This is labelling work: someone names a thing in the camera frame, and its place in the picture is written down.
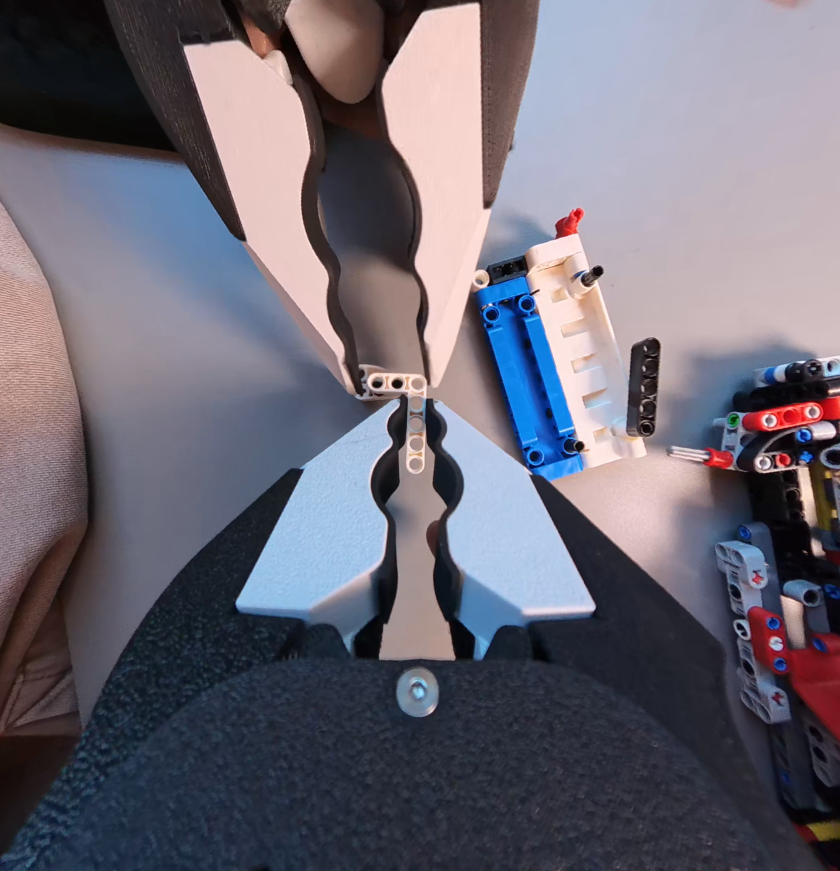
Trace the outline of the person's left hand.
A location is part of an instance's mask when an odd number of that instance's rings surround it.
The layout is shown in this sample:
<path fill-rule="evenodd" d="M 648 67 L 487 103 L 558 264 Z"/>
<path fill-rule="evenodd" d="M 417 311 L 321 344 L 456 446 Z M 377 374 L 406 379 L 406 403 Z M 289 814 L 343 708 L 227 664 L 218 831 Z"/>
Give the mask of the person's left hand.
<path fill-rule="evenodd" d="M 374 86 L 366 97 L 357 103 L 344 103 L 320 85 L 315 85 L 316 100 L 324 122 L 359 133 L 369 138 L 384 138 L 384 129 L 379 113 L 379 95 Z"/>

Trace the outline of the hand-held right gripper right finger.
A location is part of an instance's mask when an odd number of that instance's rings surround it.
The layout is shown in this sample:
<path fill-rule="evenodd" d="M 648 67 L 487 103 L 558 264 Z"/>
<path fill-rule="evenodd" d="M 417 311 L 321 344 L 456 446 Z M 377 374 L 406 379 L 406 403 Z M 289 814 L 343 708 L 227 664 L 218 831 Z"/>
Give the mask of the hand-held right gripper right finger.
<path fill-rule="evenodd" d="M 430 403 L 428 437 L 445 504 L 434 588 L 456 658 L 481 659 L 503 626 L 593 615 L 535 477 L 441 401 Z"/>

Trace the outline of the blue and white lego assembly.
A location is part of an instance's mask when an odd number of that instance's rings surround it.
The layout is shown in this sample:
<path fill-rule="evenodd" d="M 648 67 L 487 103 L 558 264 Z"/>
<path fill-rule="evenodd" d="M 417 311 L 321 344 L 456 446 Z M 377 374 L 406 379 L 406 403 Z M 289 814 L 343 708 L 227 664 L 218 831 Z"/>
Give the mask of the blue and white lego assembly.
<path fill-rule="evenodd" d="M 646 455 L 627 433 L 620 350 L 580 237 L 581 208 L 554 240 L 476 272 L 473 298 L 525 466 L 555 481 Z"/>

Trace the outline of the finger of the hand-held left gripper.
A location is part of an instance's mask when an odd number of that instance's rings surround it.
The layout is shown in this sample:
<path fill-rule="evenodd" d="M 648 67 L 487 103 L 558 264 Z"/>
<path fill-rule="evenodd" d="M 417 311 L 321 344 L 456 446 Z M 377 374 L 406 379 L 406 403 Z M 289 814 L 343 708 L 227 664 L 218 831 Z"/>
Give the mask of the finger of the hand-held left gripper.
<path fill-rule="evenodd" d="M 328 369 L 358 394 L 357 346 L 318 209 L 323 136 L 307 83 L 278 49 L 261 58 L 226 40 L 184 51 L 249 254 Z"/>
<path fill-rule="evenodd" d="M 480 6 L 428 8 L 380 86 L 387 135 L 415 210 L 410 264 L 428 383 L 444 376 L 490 211 L 483 203 Z"/>

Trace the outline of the person's beige trousers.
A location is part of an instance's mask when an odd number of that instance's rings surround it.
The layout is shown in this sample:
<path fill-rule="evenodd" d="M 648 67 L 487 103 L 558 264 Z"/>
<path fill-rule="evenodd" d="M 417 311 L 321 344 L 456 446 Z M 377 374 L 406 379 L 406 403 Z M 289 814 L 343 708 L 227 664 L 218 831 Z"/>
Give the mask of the person's beige trousers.
<path fill-rule="evenodd" d="M 82 430 L 51 289 L 0 201 L 0 737 L 78 728 L 59 587 L 88 525 Z"/>

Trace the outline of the partly built lego car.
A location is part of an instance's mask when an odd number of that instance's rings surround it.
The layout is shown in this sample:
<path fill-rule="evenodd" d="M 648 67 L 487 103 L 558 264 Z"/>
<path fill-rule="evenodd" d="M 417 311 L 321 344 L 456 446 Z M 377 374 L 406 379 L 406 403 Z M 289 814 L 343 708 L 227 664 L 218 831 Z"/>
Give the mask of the partly built lego car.
<path fill-rule="evenodd" d="M 752 521 L 715 546 L 741 702 L 767 726 L 796 831 L 840 869 L 840 355 L 753 372 L 718 449 L 667 453 L 745 479 Z"/>

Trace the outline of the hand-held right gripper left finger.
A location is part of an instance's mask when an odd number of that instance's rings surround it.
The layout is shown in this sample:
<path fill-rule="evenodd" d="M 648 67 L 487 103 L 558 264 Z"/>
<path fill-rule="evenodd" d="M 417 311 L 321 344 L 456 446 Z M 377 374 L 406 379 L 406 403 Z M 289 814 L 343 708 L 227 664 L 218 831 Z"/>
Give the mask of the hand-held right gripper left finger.
<path fill-rule="evenodd" d="M 392 400 L 303 466 L 235 601 L 239 612 L 338 629 L 349 650 L 381 628 L 397 586 L 386 502 L 399 485 L 404 401 Z"/>

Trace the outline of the white L-shaped lego beam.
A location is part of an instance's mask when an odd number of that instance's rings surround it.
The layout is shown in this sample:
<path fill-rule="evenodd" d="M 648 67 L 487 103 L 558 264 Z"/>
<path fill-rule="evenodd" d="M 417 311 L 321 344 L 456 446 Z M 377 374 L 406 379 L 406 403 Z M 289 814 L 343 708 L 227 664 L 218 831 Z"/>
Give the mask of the white L-shaped lego beam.
<path fill-rule="evenodd" d="M 407 471 L 413 474 L 425 468 L 426 450 L 426 399 L 427 382 L 418 374 L 380 371 L 371 378 L 371 388 L 376 394 L 372 400 L 383 398 L 407 398 L 406 460 Z"/>

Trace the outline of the black five-hole lego beam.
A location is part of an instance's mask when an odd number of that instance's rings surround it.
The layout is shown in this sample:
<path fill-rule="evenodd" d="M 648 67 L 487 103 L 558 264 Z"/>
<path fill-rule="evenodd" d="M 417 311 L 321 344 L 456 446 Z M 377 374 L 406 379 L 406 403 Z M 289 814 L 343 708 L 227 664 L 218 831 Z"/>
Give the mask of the black five-hole lego beam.
<path fill-rule="evenodd" d="M 661 343 L 648 337 L 632 345 L 626 432 L 651 437 L 656 429 Z"/>

